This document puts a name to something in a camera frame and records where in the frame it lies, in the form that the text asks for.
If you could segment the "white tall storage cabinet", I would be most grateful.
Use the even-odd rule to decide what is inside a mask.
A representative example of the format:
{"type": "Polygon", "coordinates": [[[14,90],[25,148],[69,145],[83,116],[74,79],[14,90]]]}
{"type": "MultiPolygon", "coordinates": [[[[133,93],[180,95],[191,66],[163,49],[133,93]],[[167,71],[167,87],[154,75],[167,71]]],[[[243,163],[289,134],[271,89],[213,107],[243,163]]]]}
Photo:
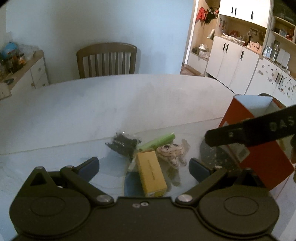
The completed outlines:
{"type": "Polygon", "coordinates": [[[295,104],[295,1],[194,1],[184,65],[235,94],[295,104]]]}

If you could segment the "brown wooden chair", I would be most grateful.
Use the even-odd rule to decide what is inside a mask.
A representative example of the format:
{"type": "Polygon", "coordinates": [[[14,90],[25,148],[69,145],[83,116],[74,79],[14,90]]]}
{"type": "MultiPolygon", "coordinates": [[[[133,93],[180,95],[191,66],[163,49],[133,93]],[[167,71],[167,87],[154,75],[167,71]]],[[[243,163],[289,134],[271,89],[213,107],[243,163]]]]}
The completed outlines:
{"type": "Polygon", "coordinates": [[[128,43],[97,43],[77,51],[79,77],[135,74],[137,47],[128,43]]]}

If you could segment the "small cardboard box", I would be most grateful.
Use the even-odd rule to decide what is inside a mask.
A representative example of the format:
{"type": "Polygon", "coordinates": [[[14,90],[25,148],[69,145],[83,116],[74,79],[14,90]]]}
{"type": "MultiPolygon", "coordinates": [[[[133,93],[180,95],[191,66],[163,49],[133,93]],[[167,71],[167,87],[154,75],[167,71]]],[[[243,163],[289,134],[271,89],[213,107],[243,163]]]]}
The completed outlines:
{"type": "Polygon", "coordinates": [[[3,100],[10,96],[11,96],[11,91],[9,89],[9,86],[6,83],[1,82],[0,83],[0,100],[3,100]]]}

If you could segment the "green tube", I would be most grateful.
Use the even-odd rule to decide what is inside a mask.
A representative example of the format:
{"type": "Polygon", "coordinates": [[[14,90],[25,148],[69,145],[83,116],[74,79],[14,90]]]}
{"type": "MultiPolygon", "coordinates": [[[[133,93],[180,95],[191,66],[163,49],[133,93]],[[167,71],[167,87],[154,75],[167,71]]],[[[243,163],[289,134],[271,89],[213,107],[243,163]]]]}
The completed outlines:
{"type": "Polygon", "coordinates": [[[174,133],[168,133],[158,138],[155,138],[145,144],[139,145],[137,149],[141,152],[147,150],[156,150],[158,147],[172,143],[175,137],[176,136],[174,133]]]}

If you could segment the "blue round toy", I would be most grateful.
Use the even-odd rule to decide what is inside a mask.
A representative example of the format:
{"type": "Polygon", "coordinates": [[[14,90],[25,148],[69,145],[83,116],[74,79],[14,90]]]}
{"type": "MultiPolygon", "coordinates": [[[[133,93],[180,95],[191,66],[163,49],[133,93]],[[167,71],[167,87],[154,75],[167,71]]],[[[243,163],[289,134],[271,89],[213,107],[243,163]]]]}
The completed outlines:
{"type": "Polygon", "coordinates": [[[8,58],[9,57],[9,53],[13,52],[13,51],[18,51],[18,45],[14,42],[8,42],[2,49],[1,54],[4,58],[8,58]]]}

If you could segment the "black bead bag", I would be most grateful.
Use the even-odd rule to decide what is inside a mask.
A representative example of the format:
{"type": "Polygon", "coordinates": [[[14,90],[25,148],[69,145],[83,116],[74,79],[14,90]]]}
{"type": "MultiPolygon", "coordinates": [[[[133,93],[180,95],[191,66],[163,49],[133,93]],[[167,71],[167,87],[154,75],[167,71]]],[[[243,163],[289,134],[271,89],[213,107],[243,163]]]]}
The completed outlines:
{"type": "Polygon", "coordinates": [[[111,141],[106,142],[105,145],[131,161],[138,144],[141,142],[141,139],[136,136],[126,134],[125,132],[117,132],[111,141]]]}

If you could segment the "striped plush toy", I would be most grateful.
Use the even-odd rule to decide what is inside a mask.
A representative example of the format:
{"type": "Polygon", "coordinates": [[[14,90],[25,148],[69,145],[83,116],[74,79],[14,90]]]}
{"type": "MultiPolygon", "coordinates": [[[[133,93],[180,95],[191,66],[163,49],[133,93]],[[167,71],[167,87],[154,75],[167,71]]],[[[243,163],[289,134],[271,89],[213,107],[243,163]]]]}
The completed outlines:
{"type": "Polygon", "coordinates": [[[182,143],[179,144],[166,144],[156,149],[156,155],[162,161],[167,162],[172,168],[178,169],[180,166],[187,165],[186,154],[190,150],[189,143],[182,139],[182,143]]]}

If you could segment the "yellow rectangular box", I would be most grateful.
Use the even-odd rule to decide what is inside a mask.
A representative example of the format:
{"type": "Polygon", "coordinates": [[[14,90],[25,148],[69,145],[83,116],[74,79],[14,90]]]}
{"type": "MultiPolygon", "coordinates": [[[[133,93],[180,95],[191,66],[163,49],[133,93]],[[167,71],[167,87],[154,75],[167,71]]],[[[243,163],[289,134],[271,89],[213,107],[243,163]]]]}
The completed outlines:
{"type": "Polygon", "coordinates": [[[135,161],[145,197],[163,196],[167,184],[155,151],[139,152],[135,161]]]}

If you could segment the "white wooden sideboard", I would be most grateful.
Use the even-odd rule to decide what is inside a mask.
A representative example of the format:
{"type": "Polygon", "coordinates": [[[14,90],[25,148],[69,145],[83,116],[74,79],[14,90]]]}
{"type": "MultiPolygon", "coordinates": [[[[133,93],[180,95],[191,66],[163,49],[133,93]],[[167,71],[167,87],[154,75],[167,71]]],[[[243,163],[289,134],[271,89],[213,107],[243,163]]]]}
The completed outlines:
{"type": "Polygon", "coordinates": [[[9,86],[11,95],[23,94],[48,86],[50,83],[46,70],[44,51],[36,51],[22,69],[14,74],[7,75],[1,82],[9,86]]]}

